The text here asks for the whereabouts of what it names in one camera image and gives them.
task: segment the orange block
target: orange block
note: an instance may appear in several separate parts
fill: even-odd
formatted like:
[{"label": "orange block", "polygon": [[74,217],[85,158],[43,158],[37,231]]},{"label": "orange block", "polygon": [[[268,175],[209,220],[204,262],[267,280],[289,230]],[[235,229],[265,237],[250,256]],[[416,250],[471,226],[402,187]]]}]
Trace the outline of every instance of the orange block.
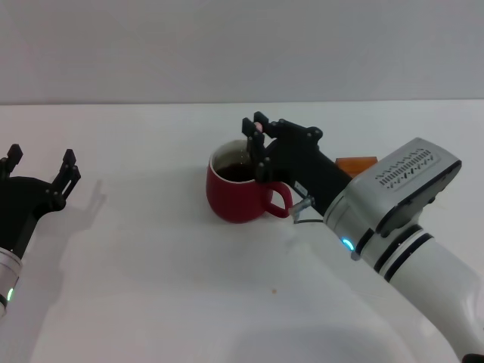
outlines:
[{"label": "orange block", "polygon": [[352,178],[378,163],[377,157],[340,157],[336,165]]}]

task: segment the dark liquid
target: dark liquid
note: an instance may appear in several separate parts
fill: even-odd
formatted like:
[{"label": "dark liquid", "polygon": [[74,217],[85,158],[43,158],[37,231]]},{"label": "dark liquid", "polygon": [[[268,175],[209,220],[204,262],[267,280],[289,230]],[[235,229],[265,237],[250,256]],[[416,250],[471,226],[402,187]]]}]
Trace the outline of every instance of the dark liquid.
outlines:
[{"label": "dark liquid", "polygon": [[231,182],[247,182],[254,179],[254,170],[249,164],[232,164],[217,170],[217,174]]}]

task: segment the mug handle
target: mug handle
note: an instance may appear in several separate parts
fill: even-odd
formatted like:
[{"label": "mug handle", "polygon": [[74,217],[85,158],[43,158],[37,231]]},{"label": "mug handle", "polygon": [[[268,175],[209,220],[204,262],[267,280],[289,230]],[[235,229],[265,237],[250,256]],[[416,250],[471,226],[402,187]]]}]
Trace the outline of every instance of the mug handle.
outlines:
[{"label": "mug handle", "polygon": [[284,208],[280,208],[279,206],[272,204],[272,202],[264,196],[262,203],[265,210],[278,218],[287,218],[289,216],[289,208],[293,206],[293,196],[290,193],[289,187],[279,181],[268,183],[265,187],[267,188],[267,192],[275,191],[276,193],[279,193],[284,201]]}]

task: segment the white table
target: white table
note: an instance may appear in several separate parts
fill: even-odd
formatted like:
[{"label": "white table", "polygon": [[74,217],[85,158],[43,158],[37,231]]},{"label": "white table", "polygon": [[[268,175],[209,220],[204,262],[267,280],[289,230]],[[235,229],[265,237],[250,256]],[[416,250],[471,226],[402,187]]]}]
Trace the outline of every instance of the white table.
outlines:
[{"label": "white table", "polygon": [[51,180],[67,148],[82,173],[33,235],[0,361],[456,362],[324,225],[213,215],[209,155],[257,110],[319,126],[331,158],[384,157],[415,136],[448,148],[464,167],[421,224],[484,273],[484,101],[0,107],[0,154],[24,152],[15,175]]}]

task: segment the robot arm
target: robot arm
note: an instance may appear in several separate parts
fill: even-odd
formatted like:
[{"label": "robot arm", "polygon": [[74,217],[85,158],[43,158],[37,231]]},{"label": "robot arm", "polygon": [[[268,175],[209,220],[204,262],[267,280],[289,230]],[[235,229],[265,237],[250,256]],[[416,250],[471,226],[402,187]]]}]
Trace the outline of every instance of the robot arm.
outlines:
[{"label": "robot arm", "polygon": [[[264,147],[262,130],[274,140]],[[354,179],[318,149],[322,131],[261,113],[242,132],[258,182],[285,182],[352,252],[394,286],[465,363],[484,362],[482,280],[418,224],[421,210],[457,175],[461,161],[416,138]]]}]

